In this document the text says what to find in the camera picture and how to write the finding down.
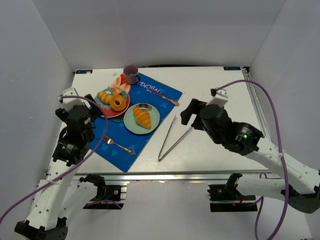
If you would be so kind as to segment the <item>long bread roll front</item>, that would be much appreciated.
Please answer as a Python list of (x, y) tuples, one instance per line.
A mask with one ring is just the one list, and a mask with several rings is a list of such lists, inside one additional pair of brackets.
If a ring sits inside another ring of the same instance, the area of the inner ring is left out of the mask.
[(151, 117), (147, 111), (145, 111), (137, 106), (133, 107), (132, 111), (133, 111), (135, 122), (139, 126), (145, 128), (145, 129), (148, 129), (148, 130), (151, 129), (151, 126), (152, 126)]

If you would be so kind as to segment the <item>long bread roll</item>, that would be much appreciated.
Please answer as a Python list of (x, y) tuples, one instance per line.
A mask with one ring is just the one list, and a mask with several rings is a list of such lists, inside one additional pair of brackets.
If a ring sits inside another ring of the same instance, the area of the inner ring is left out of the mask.
[(132, 111), (133, 111), (135, 122), (139, 126), (145, 128), (145, 129), (148, 129), (148, 130), (151, 129), (151, 126), (152, 126), (151, 117), (147, 111), (145, 111), (137, 106), (133, 107)]
[(98, 98), (100, 99), (100, 101), (105, 104), (105, 105), (109, 105), (110, 104), (110, 98), (111, 98), (111, 94), (104, 92), (104, 91), (100, 91), (97, 94)]

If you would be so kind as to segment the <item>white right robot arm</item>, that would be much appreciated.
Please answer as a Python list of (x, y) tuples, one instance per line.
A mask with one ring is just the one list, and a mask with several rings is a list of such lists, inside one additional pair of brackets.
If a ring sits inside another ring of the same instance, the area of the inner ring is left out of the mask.
[(241, 201), (246, 196), (261, 196), (284, 201), (297, 211), (312, 214), (320, 208), (320, 172), (299, 162), (279, 149), (263, 133), (245, 122), (232, 121), (217, 104), (192, 99), (181, 112), (186, 125), (195, 115), (192, 128), (205, 131), (210, 139), (226, 150), (253, 160), (277, 178), (253, 178), (241, 173), (230, 175), (225, 185), (210, 186), (213, 201)]

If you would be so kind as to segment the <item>long bread roll back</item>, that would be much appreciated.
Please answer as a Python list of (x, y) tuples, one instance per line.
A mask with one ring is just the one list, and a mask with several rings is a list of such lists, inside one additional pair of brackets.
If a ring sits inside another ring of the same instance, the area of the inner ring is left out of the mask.
[(98, 98), (100, 99), (100, 101), (105, 104), (105, 105), (109, 105), (110, 104), (110, 98), (111, 98), (111, 94), (104, 92), (104, 91), (100, 91), (97, 94)]

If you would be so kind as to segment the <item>red patterned plate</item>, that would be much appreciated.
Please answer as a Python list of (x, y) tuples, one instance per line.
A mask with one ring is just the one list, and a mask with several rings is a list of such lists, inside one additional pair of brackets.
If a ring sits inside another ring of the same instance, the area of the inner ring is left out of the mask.
[(129, 94), (125, 90), (121, 89), (121, 93), (119, 95), (124, 98), (124, 102), (125, 102), (125, 107), (120, 111), (114, 110), (110, 104), (105, 104), (103, 101), (101, 101), (99, 94), (97, 94), (94, 97), (94, 100), (98, 105), (101, 106), (101, 108), (103, 109), (103, 112), (106, 114), (108, 118), (115, 118), (123, 114), (129, 108), (130, 101), (131, 101)]

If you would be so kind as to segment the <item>orange donut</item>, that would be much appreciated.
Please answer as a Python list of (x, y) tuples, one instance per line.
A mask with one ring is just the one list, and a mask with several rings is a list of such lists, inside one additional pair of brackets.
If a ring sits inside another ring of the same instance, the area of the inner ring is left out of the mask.
[(111, 108), (116, 112), (120, 112), (126, 107), (126, 100), (122, 95), (119, 94), (112, 95), (110, 97), (109, 103)]

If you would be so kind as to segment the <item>gold fork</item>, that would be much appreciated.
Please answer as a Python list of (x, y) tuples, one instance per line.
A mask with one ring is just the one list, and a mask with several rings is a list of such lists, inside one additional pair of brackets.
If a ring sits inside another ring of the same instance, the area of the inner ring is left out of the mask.
[(129, 149), (129, 148), (127, 148), (127, 147), (124, 147), (124, 146), (122, 146), (122, 145), (114, 142), (114, 140), (111, 139), (111, 138), (108, 137), (108, 136), (104, 136), (104, 137), (103, 137), (103, 141), (106, 142), (106, 143), (109, 144), (109, 145), (116, 145), (116, 146), (118, 146), (119, 148), (125, 150), (125, 151), (126, 151), (127, 153), (129, 153), (130, 155), (135, 155), (135, 154), (136, 154), (136, 152), (135, 152), (133, 149)]

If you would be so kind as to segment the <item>green flower plate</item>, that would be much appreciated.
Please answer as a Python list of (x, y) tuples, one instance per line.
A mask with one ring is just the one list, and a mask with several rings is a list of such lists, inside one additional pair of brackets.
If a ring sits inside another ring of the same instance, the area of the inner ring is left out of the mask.
[[(133, 114), (133, 107), (139, 107), (140, 109), (147, 111), (151, 118), (151, 129), (146, 129), (138, 125), (135, 121)], [(124, 114), (123, 122), (125, 127), (132, 133), (137, 135), (145, 135), (154, 131), (160, 123), (159, 111), (149, 103), (138, 103), (131, 106)]]

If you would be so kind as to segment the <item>left black corner label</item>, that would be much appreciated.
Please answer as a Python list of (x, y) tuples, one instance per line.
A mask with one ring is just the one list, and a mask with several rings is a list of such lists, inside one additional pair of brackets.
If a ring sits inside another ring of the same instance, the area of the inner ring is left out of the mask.
[(75, 74), (92, 74), (93, 70), (92, 69), (78, 69), (75, 71)]

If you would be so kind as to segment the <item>black corner label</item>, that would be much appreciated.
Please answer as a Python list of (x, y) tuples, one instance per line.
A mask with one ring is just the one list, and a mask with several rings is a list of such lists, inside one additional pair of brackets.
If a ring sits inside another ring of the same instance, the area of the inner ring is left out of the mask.
[(223, 70), (224, 71), (240, 71), (241, 67), (240, 66), (224, 66)]
[(93, 70), (92, 69), (78, 69), (75, 71), (75, 74), (92, 74)]

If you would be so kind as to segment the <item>right black corner label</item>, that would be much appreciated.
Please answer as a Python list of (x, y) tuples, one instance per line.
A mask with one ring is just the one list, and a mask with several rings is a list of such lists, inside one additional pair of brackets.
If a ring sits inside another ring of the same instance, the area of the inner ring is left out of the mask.
[(224, 71), (240, 71), (241, 67), (240, 66), (224, 66), (223, 70)]

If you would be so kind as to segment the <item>purple mug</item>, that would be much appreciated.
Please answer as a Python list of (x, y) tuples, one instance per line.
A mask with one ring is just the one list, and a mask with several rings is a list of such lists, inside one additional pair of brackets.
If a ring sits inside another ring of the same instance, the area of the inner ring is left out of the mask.
[(123, 74), (128, 84), (134, 85), (140, 82), (139, 69), (136, 65), (130, 64), (123, 68)]

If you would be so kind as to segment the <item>aluminium table frame rail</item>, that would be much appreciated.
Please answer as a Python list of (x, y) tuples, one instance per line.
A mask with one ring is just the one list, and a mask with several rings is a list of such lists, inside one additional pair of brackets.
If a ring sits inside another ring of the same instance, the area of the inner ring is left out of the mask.
[(267, 139), (271, 140), (271, 135), (270, 135), (270, 130), (269, 130), (269, 126), (267, 123), (267, 119), (266, 119), (260, 98), (257, 93), (257, 89), (259, 87), (255, 84), (251, 83), (252, 79), (250, 76), (250, 67), (249, 66), (242, 67), (241, 71), (242, 71), (244, 79), (249, 81), (246, 83), (246, 86), (247, 86), (247, 90), (250, 95), (251, 102), (253, 104), (253, 108), (254, 108), (255, 115), (258, 120), (260, 130), (262, 131), (262, 133), (264, 134), (264, 136)]

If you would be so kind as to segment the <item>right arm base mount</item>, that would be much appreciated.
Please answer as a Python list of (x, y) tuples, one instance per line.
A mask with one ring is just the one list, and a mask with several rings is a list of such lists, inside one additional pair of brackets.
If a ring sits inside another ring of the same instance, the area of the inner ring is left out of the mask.
[(207, 192), (212, 213), (258, 211), (255, 195), (242, 195), (235, 188), (228, 188), (224, 184), (211, 184)]

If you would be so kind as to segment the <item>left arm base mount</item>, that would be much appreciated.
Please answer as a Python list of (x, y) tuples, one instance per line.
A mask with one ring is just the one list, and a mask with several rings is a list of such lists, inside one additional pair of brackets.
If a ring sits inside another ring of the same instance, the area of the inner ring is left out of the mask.
[(102, 190), (91, 199), (83, 209), (86, 210), (121, 210), (127, 195), (127, 184), (124, 182), (106, 181)]

